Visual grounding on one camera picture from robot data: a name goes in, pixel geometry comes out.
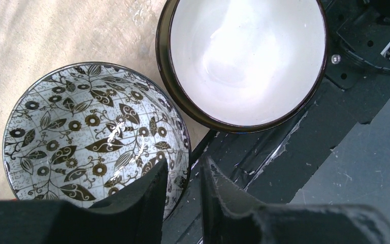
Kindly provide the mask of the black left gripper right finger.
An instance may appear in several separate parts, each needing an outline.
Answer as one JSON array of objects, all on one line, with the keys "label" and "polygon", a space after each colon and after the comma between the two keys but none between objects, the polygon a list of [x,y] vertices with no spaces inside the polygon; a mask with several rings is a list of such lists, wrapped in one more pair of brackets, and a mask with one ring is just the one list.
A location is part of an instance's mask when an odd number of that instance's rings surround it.
[{"label": "black left gripper right finger", "polygon": [[266,204],[200,158],[204,243],[390,243],[390,222],[361,204]]}]

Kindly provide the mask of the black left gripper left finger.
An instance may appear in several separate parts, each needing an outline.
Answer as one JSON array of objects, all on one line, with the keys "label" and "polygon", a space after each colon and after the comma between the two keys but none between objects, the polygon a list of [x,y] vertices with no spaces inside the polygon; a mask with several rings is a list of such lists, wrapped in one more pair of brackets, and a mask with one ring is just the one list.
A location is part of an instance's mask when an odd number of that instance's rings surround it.
[{"label": "black left gripper left finger", "polygon": [[64,200],[0,201],[0,243],[160,243],[168,165],[90,208]]}]

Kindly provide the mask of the floral patterned bowl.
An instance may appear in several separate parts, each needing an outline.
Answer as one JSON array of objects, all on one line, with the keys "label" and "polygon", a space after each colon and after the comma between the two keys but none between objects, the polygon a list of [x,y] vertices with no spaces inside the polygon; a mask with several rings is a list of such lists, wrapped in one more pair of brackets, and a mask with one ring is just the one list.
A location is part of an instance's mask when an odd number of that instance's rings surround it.
[{"label": "floral patterned bowl", "polygon": [[182,115],[146,76],[86,62],[35,82],[7,121],[3,162],[19,200],[66,200],[88,208],[168,164],[164,218],[190,174],[190,139]]}]

